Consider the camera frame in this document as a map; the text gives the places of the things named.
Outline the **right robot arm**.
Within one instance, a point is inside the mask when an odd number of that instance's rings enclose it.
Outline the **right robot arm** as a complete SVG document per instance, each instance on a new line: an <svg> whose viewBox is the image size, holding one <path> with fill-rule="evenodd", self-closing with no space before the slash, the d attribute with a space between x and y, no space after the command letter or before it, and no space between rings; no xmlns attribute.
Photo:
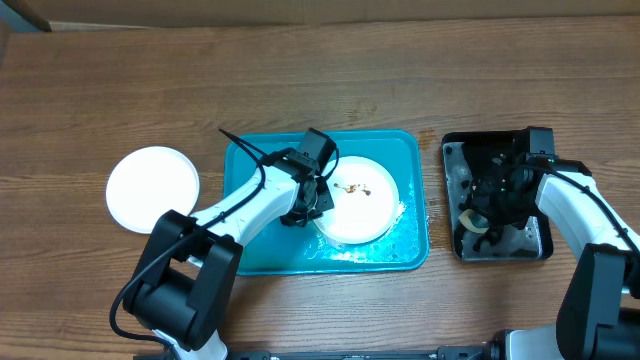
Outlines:
<svg viewBox="0 0 640 360"><path fill-rule="evenodd" d="M512 150L471 181L459 217L475 233L546 216L578 263L556 321L504 334L503 359L636 359L639 312L621 305L639 296L639 236L602 197L586 166L560 159L549 128L514 133Z"/></svg>

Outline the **white plate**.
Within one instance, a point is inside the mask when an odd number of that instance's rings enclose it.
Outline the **white plate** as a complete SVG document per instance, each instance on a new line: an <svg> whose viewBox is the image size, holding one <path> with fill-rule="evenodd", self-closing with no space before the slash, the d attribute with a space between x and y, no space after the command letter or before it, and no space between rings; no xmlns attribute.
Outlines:
<svg viewBox="0 0 640 360"><path fill-rule="evenodd" d="M364 244L379 238L394 223L399 190L379 163L360 156L341 157L327 185L334 207L314 223L328 239Z"/></svg>
<svg viewBox="0 0 640 360"><path fill-rule="evenodd" d="M190 214L199 191L198 172L185 155L169 147L150 146L130 153L114 167L105 199L120 226L149 234L169 210Z"/></svg>

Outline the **yellow green sponge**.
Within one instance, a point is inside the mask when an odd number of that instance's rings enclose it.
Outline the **yellow green sponge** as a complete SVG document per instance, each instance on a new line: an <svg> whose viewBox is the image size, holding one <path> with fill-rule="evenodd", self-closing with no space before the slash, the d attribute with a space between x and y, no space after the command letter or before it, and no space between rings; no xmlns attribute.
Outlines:
<svg viewBox="0 0 640 360"><path fill-rule="evenodd" d="M464 210L459 216L460 224L469 232L484 234L489 230L488 220L473 209Z"/></svg>

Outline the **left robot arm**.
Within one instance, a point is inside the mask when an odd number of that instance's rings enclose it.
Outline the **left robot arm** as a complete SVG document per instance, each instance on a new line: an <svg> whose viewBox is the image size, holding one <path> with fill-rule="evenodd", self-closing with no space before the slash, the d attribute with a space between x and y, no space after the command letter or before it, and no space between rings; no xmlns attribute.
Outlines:
<svg viewBox="0 0 640 360"><path fill-rule="evenodd" d="M304 227L334 206L326 166L339 149L327 134L310 128L296 147L271 153L229 138L255 162L254 175L197 214L161 215L110 309L112 330L160 344L160 359L226 358L218 329L244 248L273 221Z"/></svg>

